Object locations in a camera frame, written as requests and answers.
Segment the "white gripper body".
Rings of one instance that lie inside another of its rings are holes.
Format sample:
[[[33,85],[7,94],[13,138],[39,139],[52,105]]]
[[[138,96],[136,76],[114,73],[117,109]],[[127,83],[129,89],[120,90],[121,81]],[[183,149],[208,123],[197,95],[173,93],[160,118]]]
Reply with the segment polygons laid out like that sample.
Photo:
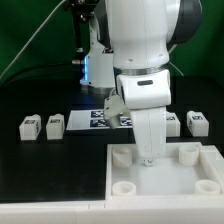
[[[118,75],[117,88],[130,112],[139,157],[162,155],[166,144],[166,106],[171,104],[170,72]]]

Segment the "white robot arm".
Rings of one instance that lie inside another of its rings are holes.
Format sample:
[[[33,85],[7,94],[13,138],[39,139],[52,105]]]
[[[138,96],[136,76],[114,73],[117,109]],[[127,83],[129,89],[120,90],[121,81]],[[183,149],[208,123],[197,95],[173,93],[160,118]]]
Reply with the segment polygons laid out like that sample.
[[[171,104],[171,44],[192,38],[202,21],[200,0],[87,0],[90,51],[83,89],[112,95],[104,117],[112,128],[129,113],[139,157],[147,166],[166,145],[166,107]]]

